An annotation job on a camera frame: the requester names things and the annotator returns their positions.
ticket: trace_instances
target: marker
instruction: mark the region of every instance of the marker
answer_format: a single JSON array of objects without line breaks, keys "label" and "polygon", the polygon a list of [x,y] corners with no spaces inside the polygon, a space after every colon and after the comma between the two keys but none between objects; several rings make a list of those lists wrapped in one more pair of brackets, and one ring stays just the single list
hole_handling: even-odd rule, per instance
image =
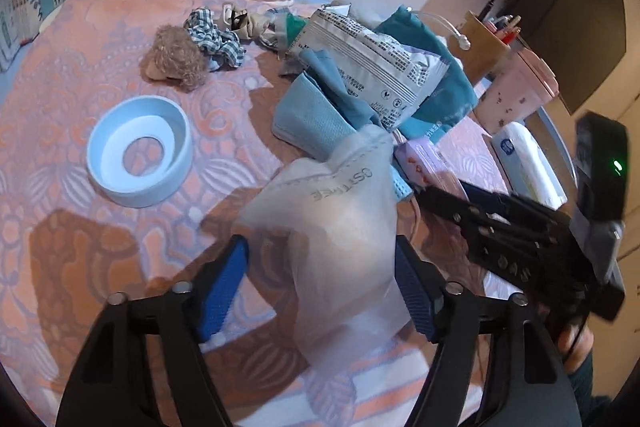
[{"label": "marker", "polygon": [[489,15],[489,12],[491,11],[491,8],[494,7],[494,3],[495,0],[490,0],[486,6],[484,8],[482,8],[482,11],[480,12],[480,15],[478,16],[478,20],[480,22],[484,22],[484,20],[486,19],[486,16]]},{"label": "marker", "polygon": [[508,46],[518,37],[518,35],[520,34],[520,31],[521,31],[520,28],[514,29],[514,31],[512,31],[505,38],[502,39],[502,42]]}]

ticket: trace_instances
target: stuffed toy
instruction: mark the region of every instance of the stuffed toy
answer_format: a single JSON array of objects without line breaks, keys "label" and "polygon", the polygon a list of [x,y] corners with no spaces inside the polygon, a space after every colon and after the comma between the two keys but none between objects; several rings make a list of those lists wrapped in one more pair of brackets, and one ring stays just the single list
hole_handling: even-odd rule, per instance
[{"label": "stuffed toy", "polygon": [[175,81],[187,92],[204,84],[209,73],[209,59],[180,26],[160,27],[148,57],[149,79]]}]

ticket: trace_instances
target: blue cloth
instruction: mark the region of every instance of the blue cloth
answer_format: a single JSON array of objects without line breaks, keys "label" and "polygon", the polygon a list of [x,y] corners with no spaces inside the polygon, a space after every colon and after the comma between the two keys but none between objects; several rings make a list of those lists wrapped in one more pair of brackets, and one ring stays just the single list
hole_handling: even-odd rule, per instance
[{"label": "blue cloth", "polygon": [[222,57],[209,57],[209,71],[213,73],[218,71],[224,64]]},{"label": "blue cloth", "polygon": [[316,81],[324,95],[353,128],[359,130],[369,123],[380,126],[380,117],[373,108],[347,92],[338,67],[325,50],[304,50],[299,60],[307,66],[308,76]]},{"label": "blue cloth", "polygon": [[[318,83],[306,72],[291,84],[276,106],[273,134],[318,161],[327,161],[338,143],[356,130],[327,100]],[[409,185],[389,165],[396,200],[411,195]]]},{"label": "blue cloth", "polygon": [[437,143],[478,105],[471,83],[447,47],[404,6],[378,26],[376,32],[390,35],[401,44],[440,55],[449,65],[449,71],[431,96],[399,127],[408,139],[428,136]]}]

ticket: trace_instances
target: bed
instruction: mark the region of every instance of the bed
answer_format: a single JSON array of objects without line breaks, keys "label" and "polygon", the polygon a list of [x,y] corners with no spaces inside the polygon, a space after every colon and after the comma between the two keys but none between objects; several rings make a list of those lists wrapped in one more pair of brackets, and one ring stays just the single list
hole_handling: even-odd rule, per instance
[{"label": "bed", "polygon": [[[182,24],[191,9],[246,0],[67,0],[33,43],[0,111],[0,362],[29,406],[53,426],[74,360],[106,297],[157,295],[192,277],[210,245],[224,245],[240,208],[282,166],[302,155],[271,134],[274,107],[289,81],[278,60],[255,44],[238,71],[213,73],[185,94],[153,84],[141,60],[162,24]],[[295,4],[310,15],[316,6]],[[193,168],[171,198],[123,208],[96,192],[84,154],[97,120],[140,94],[177,102],[193,127]],[[465,118],[439,144],[461,179],[506,191],[478,124]],[[158,150],[130,151],[144,170]],[[398,231],[415,215],[398,208]],[[447,232],[422,216],[416,247],[476,293],[507,297],[510,288],[450,249]],[[433,346],[411,324],[331,380],[308,367],[292,342],[292,285],[277,253],[265,255],[241,283],[223,331],[204,346],[226,409],[245,427],[401,426],[424,382]],[[177,426],[159,346],[149,340],[162,418]],[[480,403],[486,342],[463,417]]]}]

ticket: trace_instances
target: black metal frame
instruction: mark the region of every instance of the black metal frame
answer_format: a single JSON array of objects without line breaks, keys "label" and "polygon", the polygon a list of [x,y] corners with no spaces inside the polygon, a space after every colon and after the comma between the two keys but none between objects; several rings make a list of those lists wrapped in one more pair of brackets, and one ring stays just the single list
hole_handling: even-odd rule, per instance
[{"label": "black metal frame", "polygon": [[[232,241],[227,252],[233,248]],[[424,305],[432,322],[427,336],[438,344],[406,427],[458,425],[482,334],[492,335],[489,370],[481,407],[466,427],[580,425],[558,352],[524,295],[502,301],[476,296],[462,285],[452,287],[400,236],[396,263],[403,259],[427,296]],[[70,375],[56,425],[161,427],[144,341],[145,335],[159,335],[183,427],[232,427],[194,323],[198,295],[208,293],[215,282],[211,274],[220,272],[225,261],[223,255],[205,265],[193,286],[181,283],[159,297],[129,301],[123,294],[111,296]]]},{"label": "black metal frame", "polygon": [[[546,327],[556,341],[569,323],[590,312],[612,321],[625,298],[614,252],[610,276],[599,280],[571,232],[570,218],[517,196],[462,182],[469,201],[437,187],[417,193],[420,207],[460,226],[472,263],[521,288],[549,309]],[[508,222],[497,219],[497,214]]]}]

